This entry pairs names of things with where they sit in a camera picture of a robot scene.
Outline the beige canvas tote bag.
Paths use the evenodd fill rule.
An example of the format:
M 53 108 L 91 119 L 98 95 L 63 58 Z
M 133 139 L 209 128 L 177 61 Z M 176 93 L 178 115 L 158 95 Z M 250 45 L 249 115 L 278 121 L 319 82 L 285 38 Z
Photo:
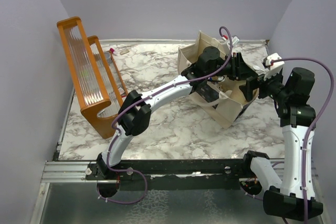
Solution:
M 178 50 L 177 71 L 194 79 L 206 76 L 216 71 L 226 59 L 231 59 L 233 52 L 225 44 L 217 39 L 199 32 L 195 42 Z M 210 117 L 212 117 L 224 129 L 229 128 L 233 122 L 241 116 L 245 110 L 257 98 L 259 90 L 253 92 L 252 101 L 246 101 L 239 86 L 244 85 L 246 80 L 230 80 L 230 60 L 226 67 L 215 76 L 224 76 L 223 82 L 209 82 L 208 79 L 199 81 L 190 99 L 199 105 Z M 226 91 L 232 90 L 230 96 Z

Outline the green bottle cream lid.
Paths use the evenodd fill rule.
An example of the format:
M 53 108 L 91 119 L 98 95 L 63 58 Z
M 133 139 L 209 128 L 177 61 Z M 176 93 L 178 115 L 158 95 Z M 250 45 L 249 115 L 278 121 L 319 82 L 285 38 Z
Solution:
M 225 94 L 226 94 L 227 96 L 230 96 L 231 93 L 232 93 L 232 90 L 228 90 L 228 91 L 225 92 Z

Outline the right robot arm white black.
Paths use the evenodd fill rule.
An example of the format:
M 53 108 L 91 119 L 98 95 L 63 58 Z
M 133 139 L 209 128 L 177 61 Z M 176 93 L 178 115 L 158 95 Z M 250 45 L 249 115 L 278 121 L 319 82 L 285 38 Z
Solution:
M 267 154 L 255 151 L 244 155 L 241 171 L 246 177 L 258 178 L 264 190 L 266 214 L 305 221 L 323 213 L 323 204 L 315 199 L 309 160 L 316 112 L 307 101 L 315 82 L 314 73 L 296 67 L 285 84 L 282 80 L 281 73 L 270 78 L 262 74 L 247 78 L 239 88 L 248 100 L 257 89 L 260 99 L 270 97 L 275 102 L 285 142 L 283 176 L 277 175 Z

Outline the beige pump lotion bottle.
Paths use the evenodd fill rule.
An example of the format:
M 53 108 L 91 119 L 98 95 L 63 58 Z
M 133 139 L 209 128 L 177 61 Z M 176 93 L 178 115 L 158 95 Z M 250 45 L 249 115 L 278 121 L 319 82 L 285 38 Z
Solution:
M 265 70 L 263 70 L 262 68 L 260 68 L 258 65 L 253 65 L 253 69 L 254 69 L 256 72 L 265 72 Z

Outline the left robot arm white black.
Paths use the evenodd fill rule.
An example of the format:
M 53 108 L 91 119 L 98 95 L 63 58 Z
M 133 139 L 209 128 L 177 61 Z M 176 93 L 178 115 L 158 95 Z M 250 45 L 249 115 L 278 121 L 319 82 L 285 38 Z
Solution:
M 219 122 L 235 121 L 257 96 L 256 90 L 244 95 L 240 87 L 257 76 L 241 53 L 230 51 L 222 57 L 218 48 L 208 46 L 167 84 L 145 93 L 131 91 L 112 122 L 115 134 L 109 147 L 97 157 L 99 175 L 110 179 L 122 172 L 117 165 L 131 140 L 148 128 L 157 109 L 175 99 L 189 95 L 201 108 L 210 109 Z

